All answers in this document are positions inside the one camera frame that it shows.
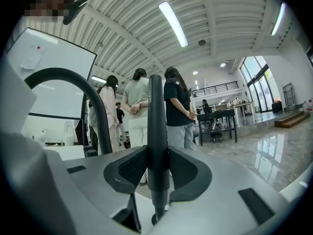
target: long black hair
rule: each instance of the long black hair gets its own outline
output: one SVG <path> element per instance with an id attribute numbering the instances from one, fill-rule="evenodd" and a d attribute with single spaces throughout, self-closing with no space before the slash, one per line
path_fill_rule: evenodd
<path id="1" fill-rule="evenodd" d="M 100 88 L 97 90 L 97 92 L 98 92 L 98 94 L 99 94 L 99 93 L 101 92 L 101 90 L 103 89 L 103 87 L 109 87 L 109 86 L 110 86 L 110 87 L 112 87 L 112 89 L 113 89 L 113 91 L 114 91 L 114 97 L 116 97 L 116 96 L 115 96 L 115 93 L 116 93 L 117 84 L 118 84 L 117 78 L 116 78 L 115 76 L 113 76 L 113 75 L 110 75 L 110 76 L 108 76 L 107 81 L 106 81 L 106 83 L 104 84 L 104 86 L 100 87 Z M 89 108 L 92 107 L 92 103 L 91 103 L 90 101 L 89 101 L 88 106 L 89 106 Z"/>
<path id="2" fill-rule="evenodd" d="M 133 80 L 139 80 L 142 76 L 146 77 L 147 73 L 146 70 L 143 68 L 138 68 L 136 69 L 134 75 L 133 75 Z"/>
<path id="3" fill-rule="evenodd" d="M 179 71 L 174 66 L 167 68 L 164 76 L 165 76 L 166 80 L 170 79 L 170 78 L 176 78 L 180 82 L 180 84 L 184 88 L 184 90 L 188 91 L 188 88 L 185 84 L 185 81 L 181 77 Z"/>

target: wooden step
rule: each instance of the wooden step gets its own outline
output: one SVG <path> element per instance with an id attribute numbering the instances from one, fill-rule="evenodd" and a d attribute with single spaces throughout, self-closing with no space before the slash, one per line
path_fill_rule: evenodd
<path id="1" fill-rule="evenodd" d="M 303 112 L 297 112 L 295 114 L 292 114 L 291 116 L 288 116 L 288 117 L 285 117 L 283 119 L 277 120 L 277 121 L 275 121 L 275 127 L 282 127 L 282 125 L 284 123 L 287 123 L 287 122 L 289 122 L 289 121 L 291 121 L 291 120 L 293 120 L 295 118 L 298 118 L 298 117 L 300 117 L 302 115 L 303 115 Z"/>
<path id="2" fill-rule="evenodd" d="M 298 123 L 301 123 L 302 121 L 306 120 L 307 118 L 310 117 L 310 114 L 305 113 L 302 114 L 301 116 L 294 118 L 286 123 L 282 124 L 282 128 L 291 128 L 294 127 L 295 125 L 297 125 Z"/>

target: black rectangular slot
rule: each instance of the black rectangular slot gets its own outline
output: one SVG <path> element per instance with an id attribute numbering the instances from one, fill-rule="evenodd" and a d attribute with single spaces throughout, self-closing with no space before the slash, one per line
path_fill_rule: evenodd
<path id="1" fill-rule="evenodd" d="M 240 190 L 238 193 L 259 225 L 274 216 L 272 210 L 252 188 Z"/>
<path id="2" fill-rule="evenodd" d="M 85 169 L 86 167 L 84 167 L 83 165 L 78 165 L 78 166 L 74 166 L 71 168 L 67 168 L 67 171 L 69 174 L 71 174 L 71 173 L 78 172 L 78 171 L 85 170 Z"/>

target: whiteboard frame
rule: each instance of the whiteboard frame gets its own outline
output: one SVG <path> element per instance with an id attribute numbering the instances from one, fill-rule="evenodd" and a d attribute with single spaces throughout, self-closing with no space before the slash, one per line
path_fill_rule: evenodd
<path id="1" fill-rule="evenodd" d="M 35 30 L 35 31 L 38 31 L 38 32 L 47 34 L 47 35 L 49 35 L 49 36 L 51 36 L 51 37 L 58 38 L 58 39 L 60 39 L 60 40 L 63 40 L 63 41 L 65 41 L 65 42 L 68 42 L 68 43 L 70 43 L 70 44 L 72 44 L 72 45 L 75 45 L 75 46 L 77 46 L 77 47 L 79 47 L 79 48 L 81 48 L 81 49 L 83 49 L 83 50 L 86 50 L 86 51 L 88 51 L 88 52 L 94 54 L 95 57 L 94 57 L 94 60 L 93 60 L 93 62 L 92 62 L 91 68 L 90 68 L 90 70 L 89 70 L 88 76 L 87 76 L 87 78 L 86 78 L 87 81 L 89 80 L 92 67 L 93 67 L 94 62 L 96 61 L 96 58 L 97 58 L 97 54 L 96 54 L 96 53 L 94 53 L 94 52 L 92 52 L 92 51 L 90 51 L 90 50 L 88 50 L 88 49 L 86 49 L 86 48 L 83 48 L 83 47 L 81 47 L 81 46 L 79 46 L 79 45 L 77 45 L 77 44 L 74 44 L 74 43 L 72 43 L 72 42 L 70 42 L 70 41 L 68 41 L 68 40 L 65 40 L 65 39 L 63 39 L 63 38 L 60 38 L 60 37 L 51 35 L 51 34 L 49 34 L 49 33 L 46 33 L 46 32 L 44 32 L 44 31 L 31 28 L 31 27 L 25 28 L 25 30 L 24 30 L 24 31 L 18 36 L 18 38 L 15 40 L 15 42 L 13 43 L 13 45 L 17 42 L 17 40 L 20 38 L 20 36 L 22 36 L 23 33 L 24 33 L 27 29 L 32 29 L 32 30 Z M 30 115 L 30 116 L 37 116 L 37 117 L 46 117 L 46 118 L 61 118 L 61 119 L 72 119 L 72 120 L 83 120 L 83 121 L 84 121 L 84 117 L 85 117 L 85 108 L 86 108 L 86 107 L 85 107 L 86 101 L 87 101 L 87 100 L 86 100 L 86 95 L 85 95 L 85 93 L 84 93 L 84 96 L 83 96 L 83 99 L 82 99 L 81 117 L 78 117 L 78 118 L 77 118 L 77 117 L 73 117 L 73 118 L 72 118 L 72 117 L 64 117 L 64 116 L 37 114 L 37 113 L 32 113 L 32 112 L 28 113 L 28 115 Z"/>

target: pink shirt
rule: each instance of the pink shirt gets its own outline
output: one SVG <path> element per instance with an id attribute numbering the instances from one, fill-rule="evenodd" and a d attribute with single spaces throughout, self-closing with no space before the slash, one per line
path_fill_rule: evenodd
<path id="1" fill-rule="evenodd" d="M 115 96 L 114 96 L 114 91 L 112 87 L 110 86 L 103 87 L 99 95 L 107 111 L 109 128 L 112 125 L 117 126 L 118 119 L 117 119 L 116 107 L 115 107 Z"/>

